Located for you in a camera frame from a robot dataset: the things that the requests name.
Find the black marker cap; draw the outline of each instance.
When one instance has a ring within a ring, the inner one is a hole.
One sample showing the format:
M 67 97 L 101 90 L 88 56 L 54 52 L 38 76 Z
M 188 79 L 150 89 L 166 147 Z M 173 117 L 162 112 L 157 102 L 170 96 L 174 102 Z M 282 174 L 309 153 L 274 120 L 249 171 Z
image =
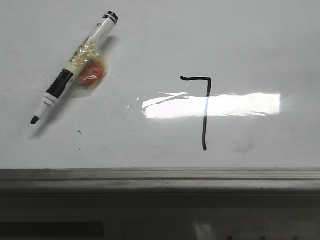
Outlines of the black marker cap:
M 117 16 L 113 11 L 108 11 L 108 12 L 103 16 L 103 18 L 104 18 L 104 19 L 107 19 L 107 18 L 109 18 L 109 16 L 111 16 L 111 17 L 114 18 L 114 20 L 115 20 L 115 23 L 114 23 L 114 24 L 116 24 L 116 23 L 118 22 L 118 16 Z

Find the label on marker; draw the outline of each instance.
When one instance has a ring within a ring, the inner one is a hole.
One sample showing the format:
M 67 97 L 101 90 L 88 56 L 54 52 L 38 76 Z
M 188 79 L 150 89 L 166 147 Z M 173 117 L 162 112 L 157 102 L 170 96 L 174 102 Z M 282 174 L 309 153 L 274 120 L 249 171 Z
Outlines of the label on marker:
M 73 75 L 74 74 L 72 72 L 67 69 L 63 69 L 46 92 L 58 99 L 64 92 L 66 85 Z

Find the marker tip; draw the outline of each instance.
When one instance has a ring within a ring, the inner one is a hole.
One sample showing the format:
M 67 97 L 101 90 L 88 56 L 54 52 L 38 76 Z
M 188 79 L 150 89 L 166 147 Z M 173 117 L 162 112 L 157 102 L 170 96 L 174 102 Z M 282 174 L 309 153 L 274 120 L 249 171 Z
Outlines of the marker tip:
M 31 120 L 31 124 L 34 125 L 38 122 L 39 118 L 37 116 L 34 116 Z

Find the dry erase marker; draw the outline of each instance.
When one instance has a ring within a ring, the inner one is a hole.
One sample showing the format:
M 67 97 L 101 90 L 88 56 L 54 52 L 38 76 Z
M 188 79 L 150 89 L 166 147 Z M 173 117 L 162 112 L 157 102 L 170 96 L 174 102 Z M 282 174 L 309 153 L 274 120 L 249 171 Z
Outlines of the dry erase marker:
M 75 82 L 79 74 L 85 68 L 90 57 L 97 53 L 99 44 L 106 39 L 110 31 L 117 24 L 117 21 L 118 17 L 112 11 L 107 12 L 102 17 L 101 21 L 95 26 L 94 30 L 77 49 L 67 65 L 62 69 L 59 76 L 43 95 L 40 107 L 35 112 L 34 117 L 31 120 L 31 124 L 36 124 L 48 109 L 57 105 L 72 83 Z

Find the small black mark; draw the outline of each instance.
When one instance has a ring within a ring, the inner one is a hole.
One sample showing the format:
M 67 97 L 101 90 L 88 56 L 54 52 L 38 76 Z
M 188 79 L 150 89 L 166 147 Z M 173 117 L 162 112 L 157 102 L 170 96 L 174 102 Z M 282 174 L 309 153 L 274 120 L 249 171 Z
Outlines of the small black mark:
M 202 148 L 204 151 L 207 151 L 207 144 L 206 144 L 206 133 L 207 133 L 207 120 L 208 120 L 208 105 L 209 105 L 209 96 L 210 96 L 210 91 L 211 91 L 211 85 L 212 81 L 210 77 L 204 77 L 204 76 L 199 76 L 199 77 L 180 77 L 181 80 L 183 81 L 193 81 L 193 80 L 206 80 L 208 81 L 208 85 L 206 88 L 206 102 L 205 102 L 205 109 L 204 109 L 204 115 L 203 115 L 203 128 L 202 128 Z

